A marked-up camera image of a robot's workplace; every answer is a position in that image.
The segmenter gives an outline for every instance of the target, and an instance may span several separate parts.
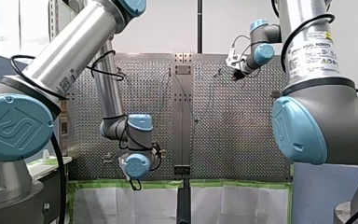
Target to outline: pegboard panel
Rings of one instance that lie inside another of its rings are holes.
[[[147,179],[173,179],[172,165],[172,62],[170,54],[118,54],[117,67],[126,75],[119,86],[127,114],[146,113],[153,117],[153,140],[166,149],[161,166],[149,173]],[[70,178],[98,179],[124,177],[117,158],[126,153],[118,148],[118,141],[105,139],[100,134],[102,122],[94,79],[85,70],[76,82],[69,104],[73,126],[70,153],[75,156]],[[102,157],[111,153],[112,163],[103,163]]]
[[[257,77],[237,82],[230,80],[225,58],[193,58],[191,176],[285,181],[290,163],[275,144],[271,124],[273,96],[288,83],[279,57]]]

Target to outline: light blue end cap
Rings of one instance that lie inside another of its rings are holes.
[[[308,109],[292,97],[281,97],[272,108],[272,127],[281,152],[290,160],[323,164],[327,146]]]
[[[255,62],[262,66],[274,57],[275,49],[270,44],[261,44],[255,49]]]
[[[131,154],[126,159],[124,170],[132,179],[139,179],[144,177],[150,169],[149,159],[142,154]]]
[[[18,161],[43,149],[53,133],[53,117],[36,99],[0,95],[0,161]]]
[[[133,17],[140,17],[146,11],[146,0],[118,0],[118,2]]]
[[[129,115],[129,124],[132,128],[150,132],[153,130],[152,117],[146,114]]]
[[[251,32],[255,29],[257,29],[258,27],[262,26],[262,25],[268,25],[269,24],[269,21],[267,20],[257,20],[257,21],[254,21],[252,22],[251,24]]]

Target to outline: gray joint housing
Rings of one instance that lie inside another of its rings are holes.
[[[110,140],[128,141],[126,132],[126,119],[124,117],[117,119],[104,119],[101,123],[101,135]]]
[[[321,85],[290,93],[318,123],[327,163],[358,165],[358,96],[354,87]]]
[[[261,67],[255,61],[255,50],[258,46],[262,44],[276,44],[282,43],[281,39],[281,27],[276,24],[272,25],[261,25],[255,28],[251,32],[251,54],[246,59],[246,66],[248,66],[251,70],[256,70]]]
[[[128,124],[127,131],[131,135],[131,138],[129,138],[129,135],[126,131],[126,122],[127,119],[124,117],[117,119],[105,119],[101,123],[101,135],[110,140],[122,140],[124,142],[128,142],[129,154],[144,154],[150,160],[150,151],[137,150],[143,150],[144,147],[152,147],[152,131],[141,131],[131,127],[130,124]]]

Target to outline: label sticker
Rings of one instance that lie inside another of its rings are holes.
[[[337,55],[333,42],[328,39],[312,39],[287,51],[290,78],[307,76],[316,70],[338,71]]]
[[[307,39],[308,40],[329,39],[329,40],[333,41],[333,36],[329,32],[326,32],[326,31],[317,31],[317,32],[307,33]]]

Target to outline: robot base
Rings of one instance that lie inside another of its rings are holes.
[[[35,182],[28,195],[0,203],[0,223],[44,223],[43,184]]]

